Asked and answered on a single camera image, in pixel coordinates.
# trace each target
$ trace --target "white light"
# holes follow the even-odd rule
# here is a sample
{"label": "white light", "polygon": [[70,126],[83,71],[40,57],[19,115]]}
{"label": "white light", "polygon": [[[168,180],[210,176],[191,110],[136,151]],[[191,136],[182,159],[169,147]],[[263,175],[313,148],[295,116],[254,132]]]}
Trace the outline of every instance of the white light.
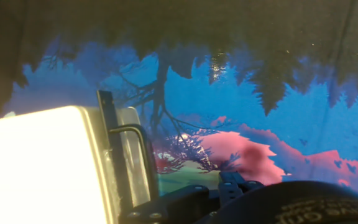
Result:
{"label": "white light", "polygon": [[0,223],[106,223],[84,111],[0,119]]}

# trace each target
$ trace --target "black handle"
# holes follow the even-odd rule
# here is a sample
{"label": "black handle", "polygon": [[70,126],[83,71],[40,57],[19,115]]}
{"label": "black handle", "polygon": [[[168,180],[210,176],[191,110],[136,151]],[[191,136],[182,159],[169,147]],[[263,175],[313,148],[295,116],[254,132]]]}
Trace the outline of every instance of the black handle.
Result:
{"label": "black handle", "polygon": [[124,131],[133,131],[136,133],[140,142],[140,151],[144,160],[147,182],[149,185],[150,199],[159,197],[157,165],[153,154],[153,146],[149,141],[145,129],[139,124],[125,124],[110,129],[109,133],[118,134]]}

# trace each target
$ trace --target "tree silhouette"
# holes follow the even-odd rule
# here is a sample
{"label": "tree silhouette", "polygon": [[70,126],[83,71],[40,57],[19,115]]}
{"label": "tree silhouette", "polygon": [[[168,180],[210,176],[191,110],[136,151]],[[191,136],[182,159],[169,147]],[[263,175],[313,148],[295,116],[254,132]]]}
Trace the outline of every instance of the tree silhouette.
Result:
{"label": "tree silhouette", "polygon": [[[57,40],[60,47],[49,52],[54,56],[44,58]],[[303,57],[312,65],[334,68],[313,74],[320,80],[332,79],[339,86],[356,80],[358,91],[358,0],[5,0],[0,1],[0,113],[12,85],[27,85],[23,64],[36,70],[42,60],[71,62],[90,42],[107,48],[130,45],[139,60],[157,53],[156,82],[139,87],[139,97],[144,96],[139,103],[155,104],[153,123],[160,122],[159,111],[165,112],[169,67],[191,78],[195,59],[200,63],[211,55],[212,84],[227,62],[241,67],[244,61],[231,56],[244,44],[260,66],[242,66],[237,83],[252,73],[249,81],[266,114],[285,96],[285,85],[307,89],[294,72],[311,75],[300,63]]]}

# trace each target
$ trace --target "black metal bracket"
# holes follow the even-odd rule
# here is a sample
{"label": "black metal bracket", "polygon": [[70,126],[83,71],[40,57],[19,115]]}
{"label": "black metal bracket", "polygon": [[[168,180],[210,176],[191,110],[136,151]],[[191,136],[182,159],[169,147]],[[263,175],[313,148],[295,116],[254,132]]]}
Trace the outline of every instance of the black metal bracket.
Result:
{"label": "black metal bracket", "polygon": [[238,172],[220,172],[218,190],[221,207],[244,193],[261,187],[264,187],[262,183],[245,181]]}
{"label": "black metal bracket", "polygon": [[114,99],[110,91],[97,91],[101,117],[105,125],[110,144],[109,156],[114,167],[114,174],[117,179],[117,192],[120,196],[120,208],[122,213],[127,213],[133,209],[131,186],[128,178],[124,148],[120,133],[133,131],[137,134],[140,141],[140,150],[144,158],[147,181],[149,185],[150,198],[158,198],[157,167],[153,156],[153,149],[147,138],[144,128],[138,124],[127,124],[120,126],[117,118],[117,111]]}
{"label": "black metal bracket", "polygon": [[127,214],[126,223],[194,223],[219,208],[218,198],[217,191],[189,185],[135,207]]}
{"label": "black metal bracket", "polygon": [[154,200],[159,197],[157,167],[153,155],[153,147],[147,138],[145,129],[139,124],[125,124],[118,128],[110,129],[109,133],[119,134],[124,131],[135,132],[140,142],[140,151],[144,160],[147,183],[149,185],[150,199]]}

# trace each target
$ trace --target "green grass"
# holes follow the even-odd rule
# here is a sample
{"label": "green grass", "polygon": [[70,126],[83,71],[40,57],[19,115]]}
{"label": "green grass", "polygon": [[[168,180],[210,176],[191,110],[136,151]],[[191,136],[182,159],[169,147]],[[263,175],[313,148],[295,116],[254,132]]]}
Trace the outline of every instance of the green grass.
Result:
{"label": "green grass", "polygon": [[219,182],[219,171],[200,174],[202,170],[197,169],[195,162],[185,162],[185,166],[178,172],[159,175],[160,192],[162,194],[173,192],[191,184],[200,184],[209,189],[217,189]]}

